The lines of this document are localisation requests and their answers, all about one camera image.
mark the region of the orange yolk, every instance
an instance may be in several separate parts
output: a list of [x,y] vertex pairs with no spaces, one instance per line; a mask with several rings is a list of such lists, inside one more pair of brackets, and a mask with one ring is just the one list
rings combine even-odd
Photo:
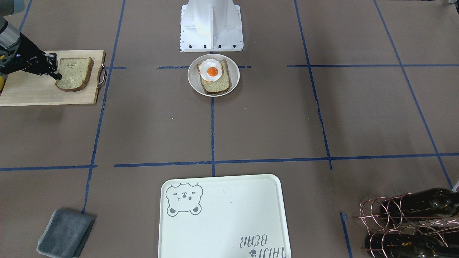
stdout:
[[207,69],[207,74],[212,77],[217,76],[218,69],[215,67],[209,67],[209,69]]

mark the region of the metal handle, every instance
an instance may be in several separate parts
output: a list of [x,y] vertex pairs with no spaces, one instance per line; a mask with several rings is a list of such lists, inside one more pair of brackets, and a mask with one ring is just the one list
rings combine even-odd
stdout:
[[105,81],[107,80],[107,70],[105,69],[105,66],[104,64],[101,64],[102,66],[102,70],[104,71],[104,75],[102,76],[102,81],[100,81],[100,75],[99,75],[99,83],[97,85],[97,89],[99,90],[100,88],[102,88],[102,85],[105,83]]

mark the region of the slice of bread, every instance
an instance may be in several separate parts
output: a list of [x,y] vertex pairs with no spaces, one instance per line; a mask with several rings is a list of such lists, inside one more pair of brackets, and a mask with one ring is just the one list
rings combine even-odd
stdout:
[[91,76],[94,61],[92,58],[61,58],[58,72],[62,79],[56,81],[58,89],[79,91],[86,87]]
[[222,76],[218,80],[214,82],[206,82],[201,76],[199,76],[199,78],[201,78],[201,85],[207,94],[223,93],[228,91],[231,87],[230,75],[228,74],[228,64],[226,63],[226,60],[219,62],[222,66]]

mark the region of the gray towel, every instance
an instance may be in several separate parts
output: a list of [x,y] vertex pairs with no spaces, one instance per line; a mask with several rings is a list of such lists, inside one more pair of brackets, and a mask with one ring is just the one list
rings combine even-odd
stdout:
[[37,251],[52,258],[76,258],[91,232],[94,218],[64,209],[55,210]]

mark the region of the bear face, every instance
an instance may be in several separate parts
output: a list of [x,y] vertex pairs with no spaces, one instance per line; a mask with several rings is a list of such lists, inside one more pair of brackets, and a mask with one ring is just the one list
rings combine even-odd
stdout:
[[193,215],[198,215],[201,212],[201,205],[199,204],[201,196],[202,187],[198,184],[171,185],[166,190],[166,198],[169,202],[168,215],[175,217],[179,212],[190,212]]

